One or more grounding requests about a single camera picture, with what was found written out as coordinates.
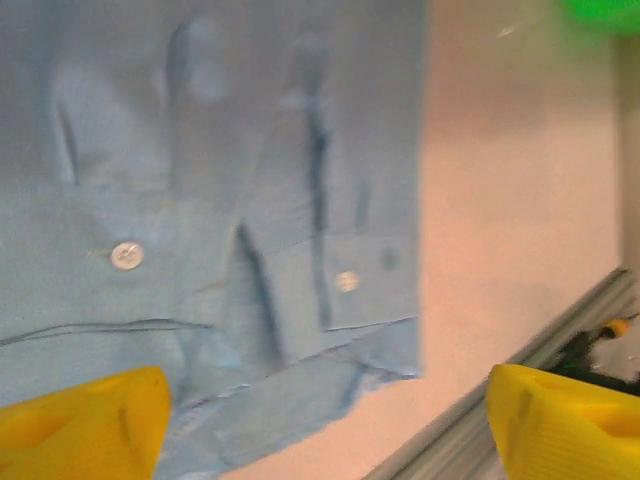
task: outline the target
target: blue shirt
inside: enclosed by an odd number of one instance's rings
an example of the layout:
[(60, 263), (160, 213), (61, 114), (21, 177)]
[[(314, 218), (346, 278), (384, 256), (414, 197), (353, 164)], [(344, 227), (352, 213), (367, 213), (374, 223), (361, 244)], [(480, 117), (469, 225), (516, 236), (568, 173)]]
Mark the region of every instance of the blue shirt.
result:
[(179, 478), (418, 375), (423, 4), (0, 0), (2, 404), (160, 365)]

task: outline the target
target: white table surface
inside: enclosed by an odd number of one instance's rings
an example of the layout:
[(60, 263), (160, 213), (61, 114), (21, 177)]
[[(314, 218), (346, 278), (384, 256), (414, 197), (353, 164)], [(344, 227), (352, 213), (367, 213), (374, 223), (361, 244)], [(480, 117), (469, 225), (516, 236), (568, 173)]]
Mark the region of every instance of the white table surface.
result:
[(364, 477), (620, 263), (612, 49), (557, 3), (431, 2), (426, 377), (226, 480)]

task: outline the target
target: shirt sleeve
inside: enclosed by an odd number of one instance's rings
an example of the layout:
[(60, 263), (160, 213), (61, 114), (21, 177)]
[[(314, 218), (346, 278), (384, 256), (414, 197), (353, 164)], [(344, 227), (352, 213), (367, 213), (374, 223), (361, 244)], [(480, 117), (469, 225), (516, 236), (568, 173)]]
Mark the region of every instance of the shirt sleeve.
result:
[(288, 361), (418, 315), (424, 3), (301, 22), (245, 215)]

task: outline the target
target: white button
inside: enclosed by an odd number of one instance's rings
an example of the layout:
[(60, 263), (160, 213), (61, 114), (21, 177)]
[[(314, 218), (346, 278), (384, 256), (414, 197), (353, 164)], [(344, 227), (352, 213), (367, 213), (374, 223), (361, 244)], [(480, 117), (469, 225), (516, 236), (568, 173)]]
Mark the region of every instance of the white button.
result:
[(336, 276), (336, 284), (344, 293), (353, 292), (360, 286), (360, 276), (353, 270), (348, 270)]
[(133, 270), (144, 260), (144, 248), (134, 242), (122, 242), (111, 252), (111, 264), (119, 270)]

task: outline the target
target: green object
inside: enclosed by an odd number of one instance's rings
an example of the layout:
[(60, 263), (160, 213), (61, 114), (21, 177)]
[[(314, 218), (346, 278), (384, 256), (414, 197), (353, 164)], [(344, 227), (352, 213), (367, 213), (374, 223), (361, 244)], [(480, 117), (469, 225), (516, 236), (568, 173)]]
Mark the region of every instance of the green object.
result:
[(585, 26), (621, 35), (640, 33), (640, 0), (564, 1)]

